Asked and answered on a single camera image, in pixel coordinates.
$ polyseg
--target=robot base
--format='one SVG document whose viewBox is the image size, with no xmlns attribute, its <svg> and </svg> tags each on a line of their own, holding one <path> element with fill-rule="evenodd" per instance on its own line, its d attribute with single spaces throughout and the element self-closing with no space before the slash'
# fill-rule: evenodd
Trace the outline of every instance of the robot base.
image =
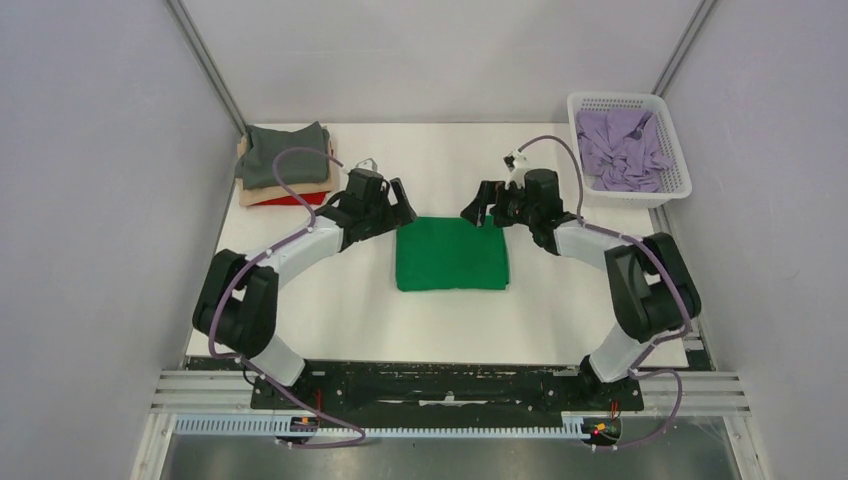
<svg viewBox="0 0 848 480">
<path fill-rule="evenodd" d="M 307 360 L 292 392 L 321 411 L 366 428 L 562 426 L 562 412 L 644 409 L 626 378 L 592 392 L 577 369 L 529 365 Z M 297 409 L 257 379 L 251 408 Z"/>
</svg>

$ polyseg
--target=purple clothing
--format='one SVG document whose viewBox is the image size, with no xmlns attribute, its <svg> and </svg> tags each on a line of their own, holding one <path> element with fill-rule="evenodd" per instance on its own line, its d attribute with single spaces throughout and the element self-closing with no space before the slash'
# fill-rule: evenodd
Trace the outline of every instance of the purple clothing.
<svg viewBox="0 0 848 480">
<path fill-rule="evenodd" d="M 674 165 L 660 153 L 657 118 L 647 110 L 577 112 L 577 141 L 583 172 L 597 177 L 595 190 L 656 192 L 660 170 Z"/>
</svg>

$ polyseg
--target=white table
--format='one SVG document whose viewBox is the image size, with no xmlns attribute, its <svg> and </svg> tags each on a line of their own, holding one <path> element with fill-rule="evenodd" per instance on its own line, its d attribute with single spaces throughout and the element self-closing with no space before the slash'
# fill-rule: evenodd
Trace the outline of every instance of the white table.
<svg viewBox="0 0 848 480">
<path fill-rule="evenodd" d="M 294 130 L 301 125 L 262 125 Z M 543 134 L 568 140 L 564 124 L 328 124 L 348 167 L 374 158 L 400 177 L 419 216 L 458 216 L 481 180 L 506 176 L 502 158 Z M 556 168 L 567 210 L 576 178 L 567 153 L 543 141 L 526 150 L 539 167 Z M 653 233 L 647 210 L 585 208 L 593 223 Z M 242 208 L 230 203 L 218 249 L 269 245 L 307 217 L 301 207 Z M 505 230 L 511 280 L 504 292 L 403 293 L 394 283 L 395 235 L 351 246 L 295 278 L 278 300 L 277 335 L 305 358 L 576 365 L 615 322 L 607 276 L 538 248 L 526 227 Z M 208 355 L 193 332 L 188 355 Z M 681 341 L 657 349 L 646 366 L 686 366 Z"/>
</svg>

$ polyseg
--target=white plastic basket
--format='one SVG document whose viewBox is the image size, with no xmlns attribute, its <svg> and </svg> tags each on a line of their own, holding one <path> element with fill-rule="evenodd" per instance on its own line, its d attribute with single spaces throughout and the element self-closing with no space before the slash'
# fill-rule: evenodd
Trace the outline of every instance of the white plastic basket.
<svg viewBox="0 0 848 480">
<path fill-rule="evenodd" d="M 657 116 L 657 135 L 660 151 L 674 160 L 674 166 L 660 172 L 660 191 L 644 192 L 608 192 L 595 190 L 595 176 L 583 174 L 583 159 L 577 142 L 577 112 L 590 110 L 605 112 L 613 108 L 642 108 Z M 583 174 L 583 186 L 586 192 L 585 204 L 593 207 L 630 207 L 656 208 L 675 198 L 685 198 L 692 193 L 689 169 L 683 159 L 683 150 L 677 140 L 677 133 L 671 123 L 671 115 L 665 101 L 646 93 L 610 93 L 610 92 L 574 92 L 568 96 L 568 122 L 571 130 L 571 148 L 577 156 L 580 173 Z"/>
</svg>

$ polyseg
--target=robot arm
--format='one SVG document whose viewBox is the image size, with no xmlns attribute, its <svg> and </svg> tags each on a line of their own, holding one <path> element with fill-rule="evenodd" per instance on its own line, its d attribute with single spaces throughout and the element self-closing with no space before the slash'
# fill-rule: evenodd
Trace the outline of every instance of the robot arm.
<svg viewBox="0 0 848 480">
<path fill-rule="evenodd" d="M 655 266 L 637 247 L 589 229 L 563 210 L 559 179 L 548 169 L 529 169 L 526 161 L 506 159 L 507 181 L 484 181 L 462 218 L 476 226 L 488 213 L 495 226 L 526 225 L 533 241 L 551 254 L 572 257 L 603 270 L 609 277 L 616 324 L 597 350 L 580 364 L 579 375 L 589 394 L 624 379 L 628 368 L 651 348 L 655 338 L 683 325 L 683 318 L 662 282 L 649 283 Z M 516 178 L 516 172 L 523 178 Z M 642 242 L 662 262 L 680 292 L 688 313 L 700 313 L 701 301 L 674 239 L 665 233 Z"/>
<path fill-rule="evenodd" d="M 389 201 L 389 188 L 395 204 Z M 286 386 L 297 380 L 304 360 L 274 335 L 278 291 L 318 261 L 417 218 L 400 179 L 386 181 L 376 171 L 361 168 L 350 172 L 345 190 L 335 194 L 315 215 L 315 223 L 306 234 L 268 251 L 267 258 L 251 267 L 236 286 L 244 292 L 242 299 L 227 300 L 215 335 L 216 342 L 250 359 Z M 263 251 L 239 254 L 222 250 L 212 258 L 192 317 L 194 328 L 209 335 L 215 309 L 227 286 L 249 257 Z"/>
</svg>

